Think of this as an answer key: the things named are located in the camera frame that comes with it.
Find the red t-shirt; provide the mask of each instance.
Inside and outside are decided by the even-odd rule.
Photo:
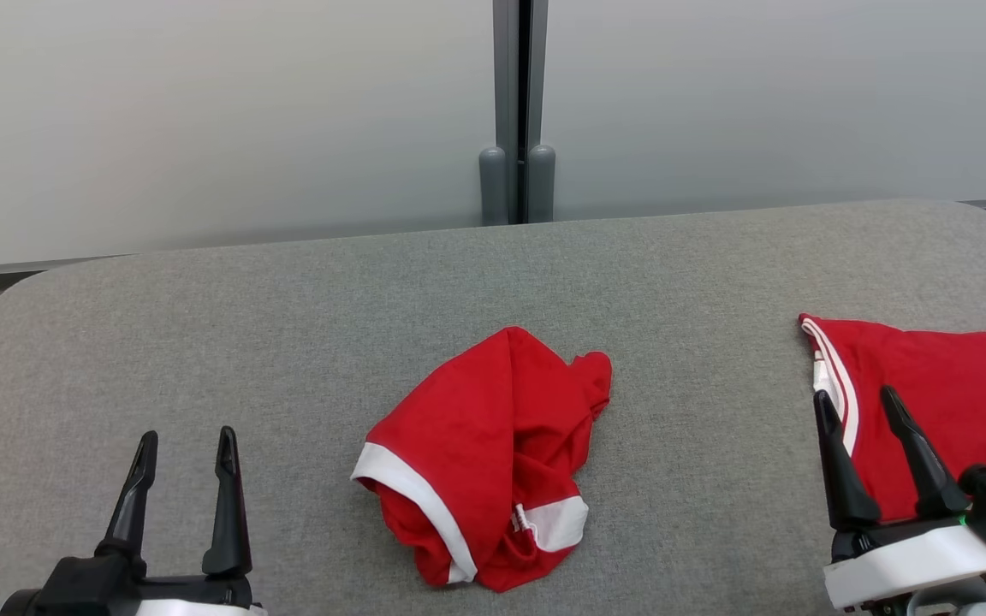
[[[900,331],[799,317],[813,346],[813,387],[832,397],[844,445],[884,521],[915,518],[916,490],[881,405],[891,385],[954,478],[986,464],[986,332]]]
[[[367,436],[353,471],[429,584],[498,592],[575,549],[588,506],[573,473],[607,405],[611,363],[567,364],[507,328],[437,368]]]

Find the robotic arm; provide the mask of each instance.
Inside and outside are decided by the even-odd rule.
[[[157,433],[140,440],[105,539],[91,558],[59,561],[42,589],[12,594],[0,616],[267,616],[246,574],[253,569],[235,431],[223,426],[216,452],[215,526],[203,576],[147,577],[140,556]]]
[[[824,580],[837,609],[911,616],[924,605],[951,604],[958,616],[986,616],[986,467],[956,483],[891,386],[881,390],[888,425],[904,448],[919,498],[916,517],[879,524],[842,444],[829,395],[814,398],[829,522],[836,530]]]

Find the gray cushion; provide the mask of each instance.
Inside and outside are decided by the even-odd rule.
[[[0,298],[0,601],[101,538],[160,434],[145,557],[199,570],[238,430],[272,613],[832,613],[797,315],[986,329],[986,213],[877,202],[109,258]],[[543,580],[434,591],[348,481],[367,430],[508,324],[613,360]]]

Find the white sleeve trim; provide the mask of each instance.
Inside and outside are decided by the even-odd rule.
[[[578,545],[584,538],[584,523],[588,519],[588,506],[580,496],[537,506],[525,510],[516,506],[517,521],[532,530],[535,545],[543,551],[558,551]]]
[[[817,340],[817,348],[813,351],[813,389],[827,391],[829,398],[839,414],[842,424],[842,444],[846,455],[854,455],[854,442],[858,439],[858,395],[854,393],[854,385],[846,366],[839,358],[839,353],[832,346],[832,341],[811,319],[801,321],[802,331]]]
[[[454,521],[454,515],[451,515],[447,504],[443,503],[443,499],[439,498],[436,490],[424,477],[390,449],[375,443],[364,443],[364,451],[360,452],[356,468],[349,479],[361,477],[376,480],[421,507],[428,522],[431,522],[451,554],[447,583],[474,580],[478,567],[470,556],[470,546],[466,545],[466,538],[463,537],[462,530],[459,530],[459,524]]]

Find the gray fabric surface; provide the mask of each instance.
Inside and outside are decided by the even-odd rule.
[[[986,213],[880,202],[110,258],[0,298],[0,601],[101,537],[160,434],[145,557],[208,545],[238,430],[271,613],[832,613],[795,319],[986,329]],[[347,479],[368,429],[508,324],[613,360],[584,541],[503,595],[426,588]]]

